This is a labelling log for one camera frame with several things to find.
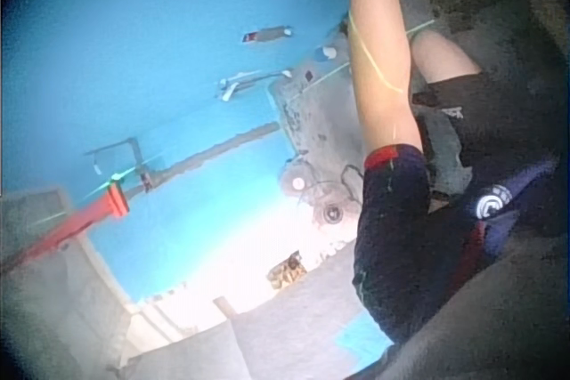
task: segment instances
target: person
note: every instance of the person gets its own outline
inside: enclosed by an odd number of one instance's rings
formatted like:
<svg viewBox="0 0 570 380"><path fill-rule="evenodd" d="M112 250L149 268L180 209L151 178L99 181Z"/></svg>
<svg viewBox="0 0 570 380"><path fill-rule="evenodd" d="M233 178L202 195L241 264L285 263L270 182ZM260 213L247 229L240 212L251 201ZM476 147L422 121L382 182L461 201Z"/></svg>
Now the person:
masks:
<svg viewBox="0 0 570 380"><path fill-rule="evenodd" d="M568 369L566 154L538 137L521 144L534 133L497 108L501 88L455 43L424 31L410 46L399 0L350 4L369 153L353 284L395 344L351 378L558 376ZM450 120L473 166L460 198L433 213L412 58L439 109L461 106Z"/></svg>

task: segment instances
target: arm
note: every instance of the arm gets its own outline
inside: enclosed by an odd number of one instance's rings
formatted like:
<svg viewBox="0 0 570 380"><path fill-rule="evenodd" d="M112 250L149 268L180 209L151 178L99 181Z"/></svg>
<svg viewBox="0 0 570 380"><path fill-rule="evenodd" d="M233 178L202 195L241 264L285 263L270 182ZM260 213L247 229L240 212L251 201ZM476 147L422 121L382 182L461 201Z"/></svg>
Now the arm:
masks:
<svg viewBox="0 0 570 380"><path fill-rule="evenodd" d="M408 101L411 56L399 0L351 0L354 93L367 150L421 139Z"/></svg>

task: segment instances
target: blue wall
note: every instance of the blue wall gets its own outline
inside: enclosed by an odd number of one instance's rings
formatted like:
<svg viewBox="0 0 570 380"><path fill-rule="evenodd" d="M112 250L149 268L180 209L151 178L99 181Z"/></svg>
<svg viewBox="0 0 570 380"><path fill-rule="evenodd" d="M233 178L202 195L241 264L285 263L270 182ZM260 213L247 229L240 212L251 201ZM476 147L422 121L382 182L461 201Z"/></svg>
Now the blue wall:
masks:
<svg viewBox="0 0 570 380"><path fill-rule="evenodd" d="M347 1L11 0L2 22L4 192L58 184L81 206L133 165L126 149L115 150L99 176L85 151L134 136L146 158L157 157L153 166L167 167L275 120L264 87L223 103L216 83L294 66ZM278 25L293 26L294 37L240 42ZM219 244L213 224L231 227L229 206L240 206L236 217L279 197L291 154L284 134L273 134L135 199L126 219L90 236L135 300L163 292Z"/></svg>

